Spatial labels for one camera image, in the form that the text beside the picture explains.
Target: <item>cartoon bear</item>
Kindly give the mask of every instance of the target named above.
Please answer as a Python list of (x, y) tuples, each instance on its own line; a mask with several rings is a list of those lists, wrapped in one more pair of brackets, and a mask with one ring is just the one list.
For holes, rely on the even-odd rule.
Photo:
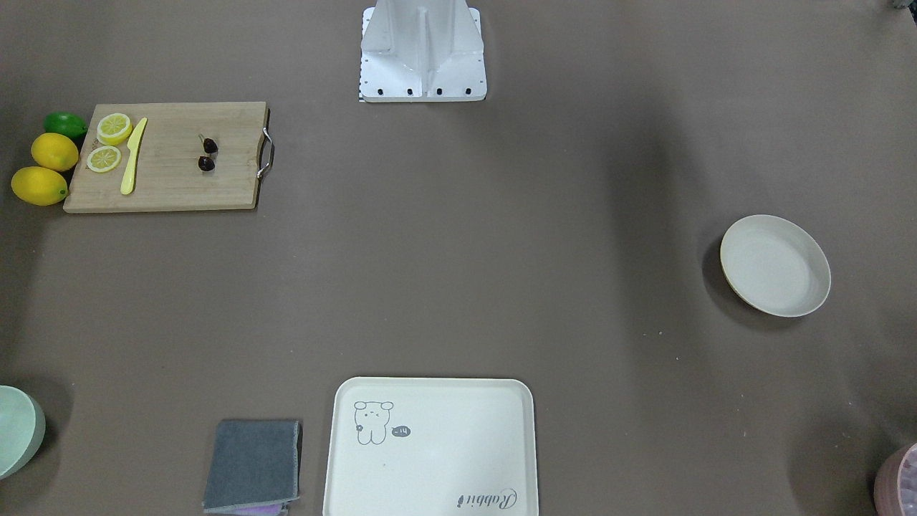
[(392, 414), (389, 410), (395, 404), (390, 401), (358, 401), (353, 404), (356, 409), (354, 421), (357, 423), (357, 441), (360, 444), (382, 444), (388, 432), (386, 425)]

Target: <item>rectangular tray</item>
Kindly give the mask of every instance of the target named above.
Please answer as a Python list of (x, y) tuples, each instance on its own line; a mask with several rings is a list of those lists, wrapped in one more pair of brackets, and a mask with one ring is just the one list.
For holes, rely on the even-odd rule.
[(325, 516), (538, 514), (535, 406), (512, 379), (355, 377), (335, 396)]

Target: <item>knife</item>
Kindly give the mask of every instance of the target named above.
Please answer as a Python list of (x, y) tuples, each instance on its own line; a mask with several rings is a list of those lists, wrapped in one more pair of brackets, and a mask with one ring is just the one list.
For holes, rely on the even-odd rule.
[(124, 177), (121, 178), (121, 195), (126, 196), (134, 191), (134, 179), (137, 177), (137, 154), (140, 150), (140, 139), (143, 138), (143, 129), (147, 127), (147, 118), (141, 118), (137, 126), (130, 133), (127, 139), (127, 149), (130, 156), (127, 158), (127, 168), (124, 171)]

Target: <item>yellow lemon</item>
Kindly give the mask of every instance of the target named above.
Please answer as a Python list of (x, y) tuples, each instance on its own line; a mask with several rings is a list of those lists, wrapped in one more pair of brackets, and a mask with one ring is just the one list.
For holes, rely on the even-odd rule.
[(32, 142), (32, 157), (35, 163), (63, 172), (70, 170), (80, 161), (80, 151), (66, 136), (56, 132), (46, 132)]
[(62, 175), (45, 167), (20, 168), (13, 174), (9, 184), (17, 197), (36, 206), (56, 204), (67, 196), (67, 181)]
[(99, 120), (95, 129), (95, 137), (105, 145), (117, 145), (130, 136), (134, 127), (130, 125), (130, 118), (124, 113), (112, 113)]
[(89, 153), (86, 157), (86, 166), (89, 170), (102, 174), (114, 170), (121, 163), (121, 150), (111, 145), (105, 145)]

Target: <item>gray cloth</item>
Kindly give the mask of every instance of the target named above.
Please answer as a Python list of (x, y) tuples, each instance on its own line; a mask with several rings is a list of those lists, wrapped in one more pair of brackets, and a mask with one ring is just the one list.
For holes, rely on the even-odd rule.
[(299, 498), (299, 421), (224, 420), (216, 427), (204, 512)]

